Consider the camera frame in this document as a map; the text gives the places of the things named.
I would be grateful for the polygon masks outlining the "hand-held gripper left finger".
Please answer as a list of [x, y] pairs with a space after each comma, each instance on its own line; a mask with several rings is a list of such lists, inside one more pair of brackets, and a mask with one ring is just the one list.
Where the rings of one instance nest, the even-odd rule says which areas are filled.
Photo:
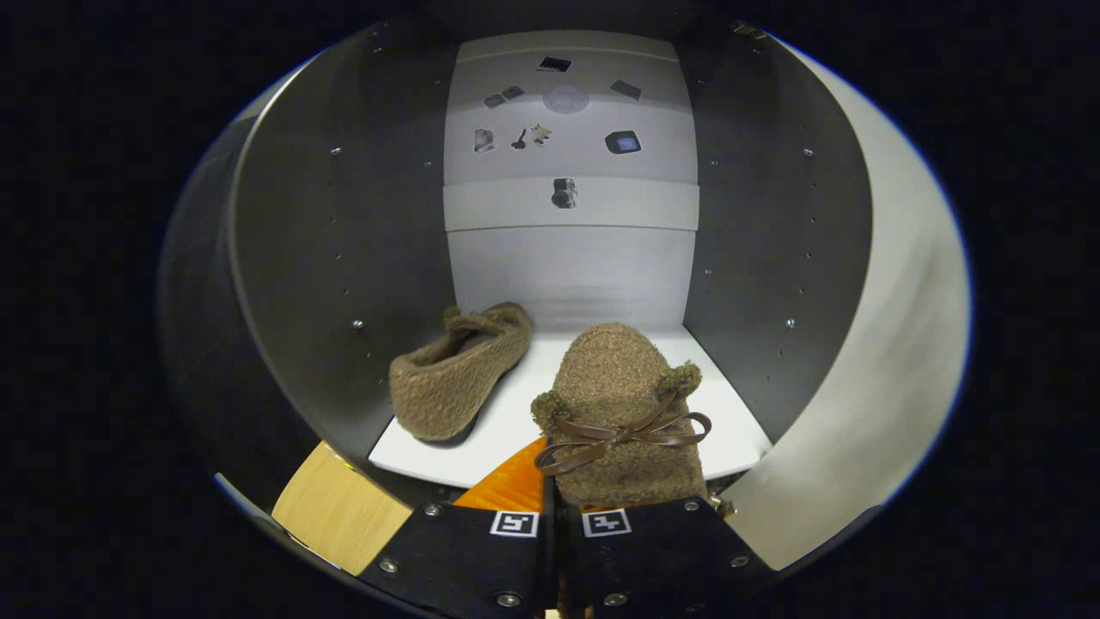
[[543, 618], [554, 517], [536, 438], [452, 502], [420, 502], [358, 581], [416, 618]]

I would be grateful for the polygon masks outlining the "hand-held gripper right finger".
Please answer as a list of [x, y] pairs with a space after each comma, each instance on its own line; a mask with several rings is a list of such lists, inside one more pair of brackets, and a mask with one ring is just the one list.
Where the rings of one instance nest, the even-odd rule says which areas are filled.
[[774, 570], [701, 498], [582, 512], [559, 541], [562, 618], [739, 618]]

